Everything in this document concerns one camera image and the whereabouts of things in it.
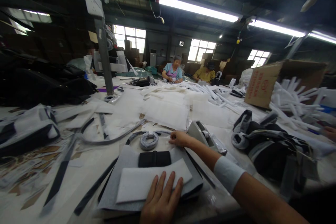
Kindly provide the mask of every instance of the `black pouch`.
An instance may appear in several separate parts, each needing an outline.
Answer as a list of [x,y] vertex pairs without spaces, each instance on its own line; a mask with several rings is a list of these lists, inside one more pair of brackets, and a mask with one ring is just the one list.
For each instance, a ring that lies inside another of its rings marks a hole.
[[138,167],[163,167],[172,163],[170,159],[170,152],[142,152],[139,156]]

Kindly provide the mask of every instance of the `woman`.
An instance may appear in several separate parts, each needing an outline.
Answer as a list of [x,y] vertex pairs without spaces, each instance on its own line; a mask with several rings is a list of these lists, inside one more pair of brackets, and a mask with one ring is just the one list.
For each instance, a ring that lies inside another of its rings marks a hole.
[[163,71],[162,78],[166,79],[168,82],[180,83],[182,79],[182,69],[179,67],[181,65],[182,57],[177,55],[174,57],[173,63],[168,63]]
[[201,80],[210,83],[210,81],[216,76],[214,69],[215,63],[210,61],[207,63],[207,66],[205,68],[203,67],[198,69],[196,73],[192,76],[192,78],[196,81]]
[[[193,150],[255,222],[308,224],[284,200],[242,168],[185,132],[172,132],[169,143]],[[166,176],[169,176],[169,179],[164,187]],[[160,178],[155,176],[141,211],[141,224],[171,222],[183,188],[183,178],[181,177],[173,190],[174,179],[175,172],[171,174],[163,172]]]

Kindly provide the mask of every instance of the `white sleeve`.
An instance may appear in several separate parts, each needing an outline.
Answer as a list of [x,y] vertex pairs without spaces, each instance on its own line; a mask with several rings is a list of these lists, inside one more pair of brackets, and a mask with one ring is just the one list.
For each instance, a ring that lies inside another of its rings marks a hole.
[[244,169],[232,163],[224,156],[217,160],[213,170],[215,176],[231,195],[240,176],[245,172]]

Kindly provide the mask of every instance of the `fluorescent light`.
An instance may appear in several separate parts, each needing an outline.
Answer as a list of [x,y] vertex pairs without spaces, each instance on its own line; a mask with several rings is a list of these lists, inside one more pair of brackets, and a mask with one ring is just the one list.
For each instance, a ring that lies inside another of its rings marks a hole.
[[327,34],[323,34],[319,31],[312,31],[308,34],[310,37],[314,37],[319,40],[327,41],[333,44],[336,44],[336,37],[329,36]]
[[193,5],[193,4],[182,2],[179,0],[160,0],[159,3],[162,5],[167,5],[169,7],[194,12],[197,14],[201,14],[201,15],[205,15],[205,16],[209,16],[209,17],[213,17],[213,18],[217,18],[217,19],[221,19],[221,20],[225,20],[229,22],[236,22],[239,19],[239,17],[237,16],[233,16],[233,15],[219,12],[216,10],[207,9],[201,6]]
[[263,29],[266,29],[266,30],[272,30],[274,32],[276,31],[276,32],[291,35],[291,36],[294,36],[294,37],[303,37],[303,36],[306,35],[305,33],[301,32],[301,31],[288,29],[288,28],[285,28],[285,27],[282,27],[282,26],[278,26],[278,25],[275,25],[275,24],[271,24],[271,23],[267,23],[267,22],[263,22],[263,21],[255,20],[255,19],[252,19],[252,23],[249,23],[249,25],[256,26],[256,27],[259,27],[259,28],[263,28]]

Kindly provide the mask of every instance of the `elderly woman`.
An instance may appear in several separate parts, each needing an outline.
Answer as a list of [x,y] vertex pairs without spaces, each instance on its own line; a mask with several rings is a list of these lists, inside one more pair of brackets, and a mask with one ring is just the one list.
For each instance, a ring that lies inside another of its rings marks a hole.
[[182,69],[179,67],[181,65],[182,57],[177,55],[174,57],[173,63],[168,63],[163,71],[162,78],[166,79],[168,82],[180,83],[182,79]]

